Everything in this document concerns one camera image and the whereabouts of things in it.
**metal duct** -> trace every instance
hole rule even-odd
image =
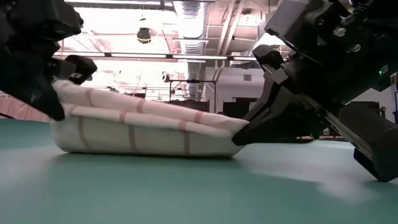
[[[201,39],[205,35],[205,18],[207,3],[198,1],[174,1],[175,12],[178,17],[178,34],[181,38]],[[201,41],[184,40],[180,42],[181,53],[187,55],[201,55],[204,53],[205,43]],[[201,63],[188,62],[186,79],[199,79]],[[199,85],[187,84],[189,98],[195,100]]]

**table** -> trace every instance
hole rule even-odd
[[[343,142],[253,144],[235,160],[65,154],[47,123],[0,120],[2,224],[397,223],[398,182]]]

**folded towel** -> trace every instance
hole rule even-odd
[[[53,137],[67,152],[233,156],[241,147],[231,138],[248,124],[65,80],[53,87],[67,117],[51,122]]]

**towel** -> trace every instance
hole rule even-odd
[[[66,119],[51,121],[56,145],[66,152],[231,157],[242,148],[232,136],[241,119],[147,101],[57,80],[53,88]]]

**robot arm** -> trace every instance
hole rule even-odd
[[[264,90],[235,144],[317,139],[333,126],[375,178],[398,177],[398,127],[366,108],[345,106],[370,88],[388,88],[398,71],[398,27],[391,28],[398,18],[381,12],[380,2],[386,1],[369,1],[347,14],[338,1],[284,0],[265,30],[292,49],[290,62],[270,46],[254,49]],[[393,2],[388,7],[394,8]]]
[[[0,90],[49,115],[65,118],[54,78],[83,83],[95,71],[92,60],[71,55],[52,58],[58,41],[81,32],[83,19],[63,0],[0,2]],[[71,74],[79,72],[78,79]]]

